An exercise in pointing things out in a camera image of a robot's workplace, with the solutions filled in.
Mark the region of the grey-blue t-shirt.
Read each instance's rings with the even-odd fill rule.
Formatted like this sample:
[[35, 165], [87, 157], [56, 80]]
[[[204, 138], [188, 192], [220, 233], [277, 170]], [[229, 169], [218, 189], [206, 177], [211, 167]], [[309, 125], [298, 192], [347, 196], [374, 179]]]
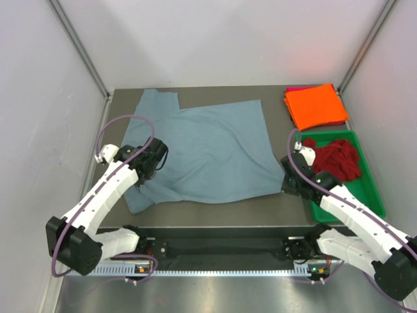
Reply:
[[154, 178], [126, 191], [133, 214], [157, 203], [229, 203], [281, 191], [284, 171], [260, 100], [182, 109], [176, 93], [147, 89], [122, 143], [137, 147], [151, 134], [169, 151]]

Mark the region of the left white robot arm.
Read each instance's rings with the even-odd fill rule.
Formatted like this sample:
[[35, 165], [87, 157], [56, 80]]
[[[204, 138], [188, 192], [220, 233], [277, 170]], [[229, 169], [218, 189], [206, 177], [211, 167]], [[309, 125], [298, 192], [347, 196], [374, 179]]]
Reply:
[[156, 138], [149, 138], [144, 146], [107, 144], [102, 148], [96, 160], [108, 167], [103, 176], [71, 210], [46, 223], [53, 270], [60, 262], [85, 276], [102, 260], [127, 253], [138, 259], [147, 253], [146, 240], [131, 226], [105, 233], [98, 229], [129, 188], [141, 186], [164, 166], [168, 151], [167, 145]]

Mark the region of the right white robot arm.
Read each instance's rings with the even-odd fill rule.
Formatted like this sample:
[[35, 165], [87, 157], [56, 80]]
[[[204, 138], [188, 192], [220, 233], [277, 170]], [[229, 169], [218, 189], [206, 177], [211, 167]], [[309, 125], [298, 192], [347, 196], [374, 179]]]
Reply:
[[321, 224], [304, 241], [306, 254], [312, 258], [335, 256], [369, 275], [388, 297], [405, 300], [416, 291], [416, 238], [377, 216], [330, 172], [315, 173], [314, 158], [310, 148], [288, 148], [281, 160], [283, 190], [311, 200], [356, 237], [351, 239]]

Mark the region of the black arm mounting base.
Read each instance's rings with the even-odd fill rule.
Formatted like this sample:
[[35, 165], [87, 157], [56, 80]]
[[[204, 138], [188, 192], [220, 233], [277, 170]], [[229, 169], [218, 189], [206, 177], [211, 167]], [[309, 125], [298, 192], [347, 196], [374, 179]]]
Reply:
[[133, 252], [117, 259], [154, 256], [170, 260], [179, 256], [269, 256], [277, 260], [306, 262], [318, 258], [307, 226], [226, 226], [139, 228]]

